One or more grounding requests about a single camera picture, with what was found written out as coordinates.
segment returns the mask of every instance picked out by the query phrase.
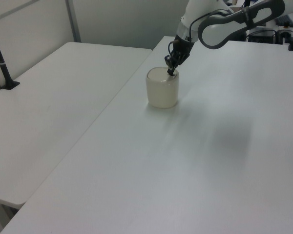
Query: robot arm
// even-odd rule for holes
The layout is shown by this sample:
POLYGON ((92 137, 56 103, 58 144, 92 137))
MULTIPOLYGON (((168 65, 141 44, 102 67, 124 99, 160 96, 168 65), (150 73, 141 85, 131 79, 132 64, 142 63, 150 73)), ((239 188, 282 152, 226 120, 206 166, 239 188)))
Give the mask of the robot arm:
POLYGON ((293 0, 262 0, 234 13, 222 0, 190 0, 181 17, 173 50, 165 57, 173 74, 189 56, 195 42, 218 49, 246 30, 293 12, 293 0))

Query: equipment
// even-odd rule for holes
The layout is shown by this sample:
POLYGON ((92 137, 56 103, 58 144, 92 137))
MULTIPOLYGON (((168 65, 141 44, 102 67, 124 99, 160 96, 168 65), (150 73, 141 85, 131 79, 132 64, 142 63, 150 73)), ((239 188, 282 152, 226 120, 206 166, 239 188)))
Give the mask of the equipment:
POLYGON ((271 28, 253 28, 248 35, 248 42, 273 44, 275 32, 271 28))
POLYGON ((275 24, 278 26, 286 26, 286 24, 288 24, 290 28, 293 28, 293 21, 288 15, 278 17, 274 19, 274 21, 275 21, 275 24))
POLYGON ((241 32, 292 12, 293 0, 262 0, 236 13, 222 0, 190 0, 177 36, 168 45, 167 72, 173 75, 177 66, 190 56, 198 40, 209 49, 218 49, 241 32))

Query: white table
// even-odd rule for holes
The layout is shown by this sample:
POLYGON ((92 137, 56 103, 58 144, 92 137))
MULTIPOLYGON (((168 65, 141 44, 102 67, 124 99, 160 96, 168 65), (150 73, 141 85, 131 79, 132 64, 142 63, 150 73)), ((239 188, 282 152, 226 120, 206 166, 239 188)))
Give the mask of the white table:
POLYGON ((197 43, 148 106, 165 37, 2 234, 293 234, 293 52, 197 43), (279 60, 279 55, 288 60, 279 60))
POLYGON ((20 208, 151 50, 67 43, 0 90, 0 203, 20 208))

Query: white wall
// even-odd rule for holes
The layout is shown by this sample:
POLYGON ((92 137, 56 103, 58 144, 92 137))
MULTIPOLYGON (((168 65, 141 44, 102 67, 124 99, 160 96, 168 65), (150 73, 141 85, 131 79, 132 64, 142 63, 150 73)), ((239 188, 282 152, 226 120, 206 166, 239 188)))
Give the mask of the white wall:
POLYGON ((175 36, 188 0, 73 0, 82 42, 153 49, 175 36))
POLYGON ((40 0, 0 19, 0 49, 12 79, 69 41, 65 0, 40 0))

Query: cup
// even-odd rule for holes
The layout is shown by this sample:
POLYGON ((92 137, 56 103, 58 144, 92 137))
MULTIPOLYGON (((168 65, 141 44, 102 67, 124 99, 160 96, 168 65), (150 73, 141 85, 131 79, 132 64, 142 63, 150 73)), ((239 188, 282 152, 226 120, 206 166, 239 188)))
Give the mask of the cup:
POLYGON ((147 99, 150 105, 158 108, 170 108, 177 103, 179 73, 173 76, 167 73, 166 67, 155 67, 146 76, 147 99))

